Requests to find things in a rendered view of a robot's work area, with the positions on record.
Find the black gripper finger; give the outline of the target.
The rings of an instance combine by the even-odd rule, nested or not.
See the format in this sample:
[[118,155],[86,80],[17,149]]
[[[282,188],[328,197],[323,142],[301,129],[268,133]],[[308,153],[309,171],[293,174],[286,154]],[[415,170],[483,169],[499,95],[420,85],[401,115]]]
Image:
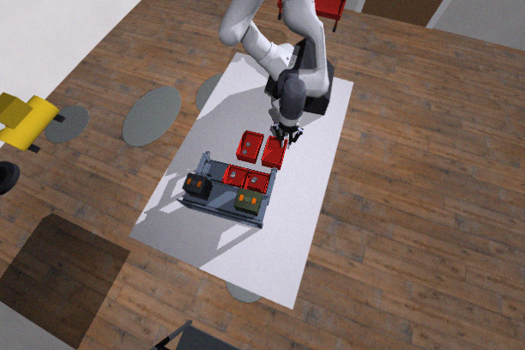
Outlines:
[[[286,131],[283,130],[282,136],[281,136],[280,128],[279,128],[278,125],[279,125],[278,123],[274,123],[273,129],[275,130],[275,134],[276,134],[277,139],[278,140],[281,139],[281,147],[283,148]],[[282,143],[283,143],[283,145],[282,145]]]
[[293,138],[293,131],[289,131],[289,142],[288,142],[288,147],[287,149],[289,149],[290,145],[292,144],[292,142],[296,142],[299,138],[299,136],[303,135],[303,131],[304,129],[303,128],[298,128],[298,132],[296,133],[295,137]]

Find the red bin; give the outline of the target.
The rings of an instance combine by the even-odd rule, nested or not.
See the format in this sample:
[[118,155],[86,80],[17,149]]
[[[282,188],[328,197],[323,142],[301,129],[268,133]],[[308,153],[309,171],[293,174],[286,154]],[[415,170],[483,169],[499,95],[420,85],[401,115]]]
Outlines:
[[[263,138],[264,134],[246,130],[238,145],[236,152],[237,159],[256,164],[257,156],[263,143]],[[250,143],[249,147],[246,146],[247,142]],[[243,150],[246,150],[247,154],[243,154]]]
[[[232,172],[236,172],[235,178],[230,177]],[[247,179],[248,174],[249,174],[249,170],[247,168],[229,165],[229,167],[225,171],[225,174],[224,174],[224,177],[221,183],[228,184],[228,185],[238,187],[238,188],[240,187],[244,188],[245,181]]]
[[[257,178],[257,181],[253,184],[251,180],[254,177]],[[269,178],[270,175],[267,173],[250,170],[245,181],[244,189],[256,191],[265,195],[269,184]]]
[[266,147],[262,156],[262,166],[281,169],[281,164],[287,147],[287,139],[284,140],[283,148],[281,147],[281,139],[275,136],[269,136]]

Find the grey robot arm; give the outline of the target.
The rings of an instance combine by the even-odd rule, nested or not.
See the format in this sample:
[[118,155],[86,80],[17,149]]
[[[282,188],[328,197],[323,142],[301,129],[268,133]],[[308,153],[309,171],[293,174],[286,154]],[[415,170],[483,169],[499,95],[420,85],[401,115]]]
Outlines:
[[299,126],[305,97],[320,98],[329,87],[323,23],[317,18],[314,0],[282,0],[285,25],[314,44],[315,69],[291,69],[300,46],[270,43],[252,21],[263,1],[232,0],[219,26],[220,41],[227,46],[240,41],[245,51],[278,81],[279,99],[272,106],[282,124]]

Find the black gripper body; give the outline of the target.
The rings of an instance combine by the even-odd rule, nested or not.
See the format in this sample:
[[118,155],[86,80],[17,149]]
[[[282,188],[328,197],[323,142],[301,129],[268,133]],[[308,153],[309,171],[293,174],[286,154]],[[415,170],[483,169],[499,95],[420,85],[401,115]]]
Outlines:
[[[285,125],[282,124],[281,122],[279,122],[279,125],[278,125],[278,126],[281,128],[282,131],[285,130],[287,133],[289,133],[289,131],[293,131],[293,132],[295,132],[295,131],[298,131],[298,130],[299,130],[299,129],[298,129],[298,126],[296,126],[296,125],[295,125],[295,126],[291,126],[291,127],[289,127],[289,126],[285,126]],[[293,132],[292,132],[292,133],[293,133]]]

